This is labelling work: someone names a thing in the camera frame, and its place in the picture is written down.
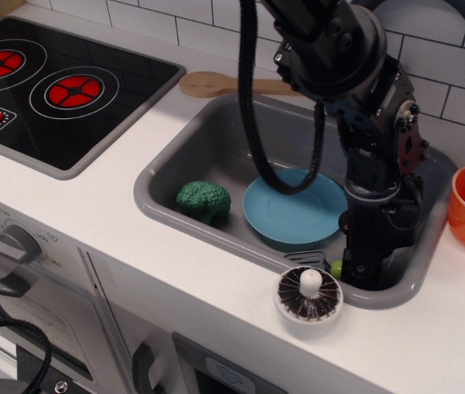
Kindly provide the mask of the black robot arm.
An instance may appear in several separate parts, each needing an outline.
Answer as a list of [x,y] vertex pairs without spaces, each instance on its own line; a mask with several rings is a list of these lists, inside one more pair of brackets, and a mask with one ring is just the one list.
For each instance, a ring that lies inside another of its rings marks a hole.
[[427,147],[413,87],[387,53],[376,16],[346,1],[268,1],[283,37],[283,80],[336,118],[349,208],[342,279],[375,290],[383,262],[413,245],[422,217]]

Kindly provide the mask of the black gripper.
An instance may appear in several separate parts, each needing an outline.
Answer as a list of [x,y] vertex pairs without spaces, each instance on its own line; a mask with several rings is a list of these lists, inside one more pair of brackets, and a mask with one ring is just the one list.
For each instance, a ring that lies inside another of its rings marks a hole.
[[423,179],[404,177],[380,194],[345,179],[348,210],[339,220],[346,235],[341,280],[344,283],[378,283],[381,265],[396,249],[414,244],[422,217]]

